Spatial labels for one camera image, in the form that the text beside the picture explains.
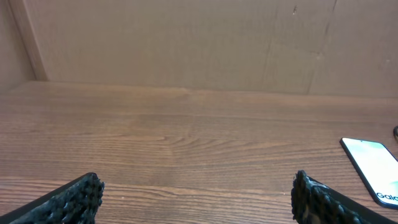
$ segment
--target tabletop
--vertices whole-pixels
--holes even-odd
[[[97,223],[295,223],[298,170],[378,206],[339,144],[383,143],[398,99],[28,82],[0,95],[0,215],[87,172]]]

